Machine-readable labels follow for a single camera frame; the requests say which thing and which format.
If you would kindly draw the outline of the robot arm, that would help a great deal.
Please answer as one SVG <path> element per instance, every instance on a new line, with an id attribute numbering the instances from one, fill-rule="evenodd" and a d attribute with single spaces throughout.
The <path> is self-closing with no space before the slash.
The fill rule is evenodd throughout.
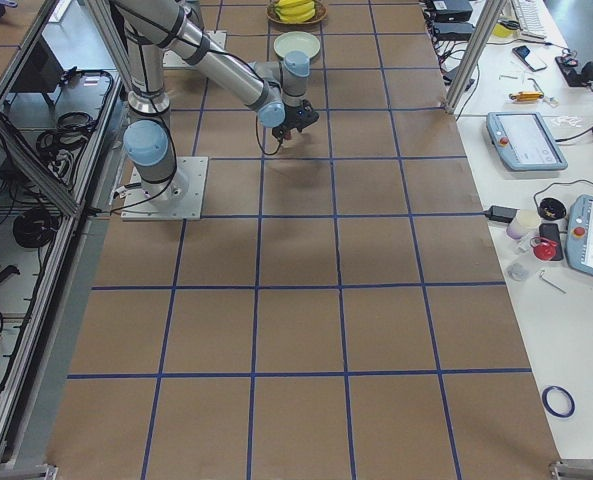
<path id="1" fill-rule="evenodd" d="M 255 112 L 279 142 L 293 130 L 316 123 L 318 112 L 306 98 L 310 59 L 290 51 L 279 62 L 247 63 L 221 48 L 176 1 L 115 1 L 123 18 L 130 90 L 130 125 L 123 145 L 150 199 L 175 196 L 181 174 L 166 121 L 170 99 L 165 89 L 163 55 L 181 60 Z"/>

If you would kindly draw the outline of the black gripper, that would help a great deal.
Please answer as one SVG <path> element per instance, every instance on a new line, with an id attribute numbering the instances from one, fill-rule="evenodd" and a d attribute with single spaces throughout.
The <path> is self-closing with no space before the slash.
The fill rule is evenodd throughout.
<path id="1" fill-rule="evenodd" d="M 290 138 L 293 129 L 302 132 L 318 120 L 319 113 L 313 108 L 311 102 L 302 99 L 296 106 L 285 106 L 285 119 L 279 126 L 272 128 L 272 136 L 274 138 Z"/>

